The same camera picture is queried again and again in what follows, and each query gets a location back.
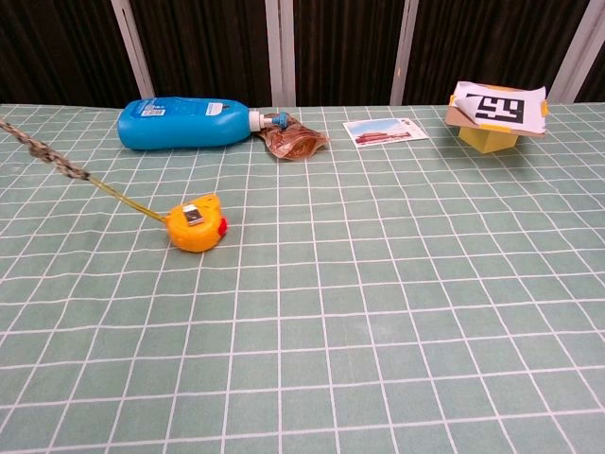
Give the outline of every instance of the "rope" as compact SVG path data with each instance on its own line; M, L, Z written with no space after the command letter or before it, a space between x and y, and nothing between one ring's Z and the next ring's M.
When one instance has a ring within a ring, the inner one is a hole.
M83 168L72 165L64 156L58 154L44 142L32 139L23 131L18 130L10 123L0 119L0 128L14 136L20 143L29 147L29 154L45 163L54 163L57 170L69 178L88 180L90 173Z
M72 163L69 162L69 160L67 160L67 158L57 153L44 142L40 142L39 140L29 137L23 131L18 130L10 123L7 123L1 118L0 128L8 132L10 135L14 136L21 144L28 146L29 154L31 154L34 158L38 158L45 163L53 163L57 170L66 177L90 182L99 189L102 189L103 191L107 192L111 196L116 197L118 200L122 201L126 205L131 206L137 211L140 211L144 215L159 220L160 222L166 222L165 217L163 217L162 215L159 215L155 211L149 210L145 206L129 199L124 194L116 191L111 186L101 182L95 177L92 177L91 174L85 169L74 166Z

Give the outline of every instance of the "yellow box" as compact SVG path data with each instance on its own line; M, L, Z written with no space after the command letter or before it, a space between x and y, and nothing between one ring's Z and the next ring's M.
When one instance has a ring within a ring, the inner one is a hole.
M506 92L516 91L514 88L484 85L486 87L503 90ZM512 148L517 143L520 135L531 137L544 137L530 131L512 130L495 125L477 125L467 117L458 107L454 105L454 95L450 96L450 104L445 116L445 124L449 126L460 126L458 137L480 153L491 153L499 149ZM542 103L542 116L548 115L548 103Z
M510 132L477 130L462 127L458 137L481 153L491 153L499 149L514 147L519 136Z

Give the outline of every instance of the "brown wrapper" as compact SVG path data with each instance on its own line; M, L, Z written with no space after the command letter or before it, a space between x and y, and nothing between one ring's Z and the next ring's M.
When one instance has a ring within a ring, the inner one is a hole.
M270 113L265 117L272 118L276 115L276 113ZM278 158L292 161L309 158L319 147L328 143L328 138L324 134L309 130L290 115L287 116L287 127L284 130L274 125L257 133L265 140L271 153Z

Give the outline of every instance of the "postcard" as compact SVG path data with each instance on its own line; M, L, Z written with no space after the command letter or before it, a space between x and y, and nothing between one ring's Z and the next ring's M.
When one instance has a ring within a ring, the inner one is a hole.
M428 138L409 118L350 121L344 127L358 148Z

